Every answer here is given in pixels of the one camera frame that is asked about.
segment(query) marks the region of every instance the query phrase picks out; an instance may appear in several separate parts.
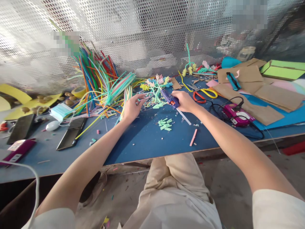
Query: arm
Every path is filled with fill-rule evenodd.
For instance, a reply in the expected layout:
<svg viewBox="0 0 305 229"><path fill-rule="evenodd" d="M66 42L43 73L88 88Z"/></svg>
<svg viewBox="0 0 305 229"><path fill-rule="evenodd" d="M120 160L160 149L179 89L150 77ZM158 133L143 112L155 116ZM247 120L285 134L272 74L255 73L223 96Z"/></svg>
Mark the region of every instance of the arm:
<svg viewBox="0 0 305 229"><path fill-rule="evenodd" d="M206 126L221 149L246 176L252 193L272 189L304 201L276 165L249 139L198 105L188 93L173 91L172 95L179 99L181 111L193 113Z"/></svg>
<svg viewBox="0 0 305 229"><path fill-rule="evenodd" d="M138 94L126 102L122 121L70 165L41 203L36 216L56 208L70 208L74 213L76 212L85 186L103 166L126 128L139 115L140 109L145 102L144 96L144 94Z"/></svg>

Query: beige pants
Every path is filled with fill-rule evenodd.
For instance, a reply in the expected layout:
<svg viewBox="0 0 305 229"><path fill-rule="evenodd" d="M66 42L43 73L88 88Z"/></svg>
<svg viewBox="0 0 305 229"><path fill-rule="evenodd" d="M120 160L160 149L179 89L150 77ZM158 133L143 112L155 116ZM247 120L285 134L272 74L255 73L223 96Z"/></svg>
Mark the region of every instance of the beige pants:
<svg viewBox="0 0 305 229"><path fill-rule="evenodd" d="M194 156L191 153L155 158L152 161L144 190L160 190L174 187L190 192L204 201L209 199L209 190L204 185Z"/></svg>

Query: table surface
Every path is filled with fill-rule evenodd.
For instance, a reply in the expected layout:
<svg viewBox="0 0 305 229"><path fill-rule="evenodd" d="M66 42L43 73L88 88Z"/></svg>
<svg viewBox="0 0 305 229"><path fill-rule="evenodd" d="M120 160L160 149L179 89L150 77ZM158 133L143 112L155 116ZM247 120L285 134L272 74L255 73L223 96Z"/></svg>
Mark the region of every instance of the table surface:
<svg viewBox="0 0 305 229"><path fill-rule="evenodd" d="M191 80L193 80L193 77L185 78L186 83L190 83ZM207 87L204 81L199 81L196 85L200 86L201 88ZM218 97L217 99L213 100L214 103L218 104L223 104L226 101L227 100L222 97ZM203 104L203 106L209 108L210 103L207 102ZM189 126L186 121L182 121L181 115L168 105L165 105L159 109L152 109L150 107L147 108L147 110L142 110L139 117L121 136L118 143L108 156L105 165L126 163L142 159L219 147L209 131L203 124L200 123L199 119L190 113L184 114L192 123L191 126ZM92 141L92 138L99 139L106 134L107 131L113 128L118 117L119 115L112 116L109 119L98 120L88 129L88 131L86 131L84 135L79 138L79 141L75 147L61 151L56 151L56 148L65 134L67 127L60 127L53 132L42 132L47 125L43 124L30 137L36 138L37 144L25 157L20 160L20 163L32 166L37 171L39 176L63 173L72 164L72 162L89 147L89 142ZM160 130L158 121L165 118L172 118L172 131ZM85 127L91 124L94 120L94 117L89 118ZM189 146L195 129L198 129L194 141L197 145ZM251 127L237 129L245 135L260 137L260 133ZM291 125L270 129L269 132L264 131L264 140L299 135L303 133L305 133L305 125ZM6 145L6 141L7 138L0 140L0 149L7 149L9 147ZM46 160L50 161L38 164L38 162ZM27 168L19 166L0 168L0 183L29 179L33 177L32 172Z"/></svg>

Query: floor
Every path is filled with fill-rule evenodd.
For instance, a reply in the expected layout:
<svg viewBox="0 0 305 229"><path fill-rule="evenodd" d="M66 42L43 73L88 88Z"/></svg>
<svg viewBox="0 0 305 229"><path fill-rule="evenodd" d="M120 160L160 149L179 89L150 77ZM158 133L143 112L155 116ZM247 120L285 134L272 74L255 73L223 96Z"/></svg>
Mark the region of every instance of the floor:
<svg viewBox="0 0 305 229"><path fill-rule="evenodd" d="M266 155L305 197L305 153L285 156L270 151ZM253 228L252 193L239 168L228 158L200 163L199 168L226 228ZM79 206L76 228L99 229L106 216L110 218L110 229L116 229L119 223L123 226L137 208L147 174L148 171L144 171L109 177L105 189L92 206Z"/></svg>

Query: scissors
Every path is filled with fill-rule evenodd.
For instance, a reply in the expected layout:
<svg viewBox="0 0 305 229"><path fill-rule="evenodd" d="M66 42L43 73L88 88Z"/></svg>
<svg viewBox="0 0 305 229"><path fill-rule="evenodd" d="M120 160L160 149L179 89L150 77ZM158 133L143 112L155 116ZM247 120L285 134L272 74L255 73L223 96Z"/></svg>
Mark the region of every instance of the scissors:
<svg viewBox="0 0 305 229"><path fill-rule="evenodd" d="M199 88L196 87L194 84L188 84L188 86L191 87L191 88L194 90L193 99L194 99L197 103L205 103L205 102L206 102L205 98L204 98L203 96L201 96L201 95L198 93L198 91L202 91L203 93L205 93L208 97L210 97L210 98L212 98L212 99L216 99L216 98L218 97L218 94L217 94L215 91L213 91L213 90L205 89L205 88L199 89ZM198 95L200 98L202 98L202 99L204 99L204 100L203 100L203 101L197 101L196 95Z"/></svg>

